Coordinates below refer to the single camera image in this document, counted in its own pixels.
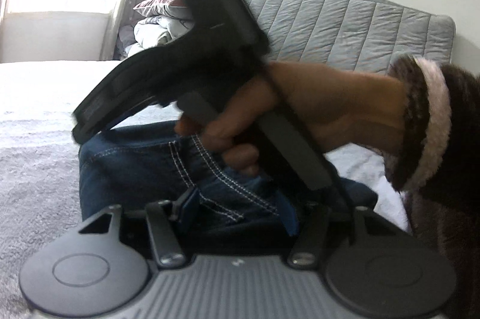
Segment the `person's right hand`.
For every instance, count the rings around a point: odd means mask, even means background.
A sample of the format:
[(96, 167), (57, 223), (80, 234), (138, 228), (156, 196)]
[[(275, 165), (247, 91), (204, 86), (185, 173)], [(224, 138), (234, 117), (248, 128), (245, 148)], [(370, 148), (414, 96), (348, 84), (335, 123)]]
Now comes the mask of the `person's right hand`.
[(200, 134), (204, 147), (220, 153), (229, 167), (256, 176), (258, 149), (233, 139), (285, 98), (325, 152), (349, 143), (400, 152), (407, 96), (399, 80), (320, 63), (274, 61), (266, 70), (242, 86), (215, 121), (204, 127), (183, 114), (176, 133)]

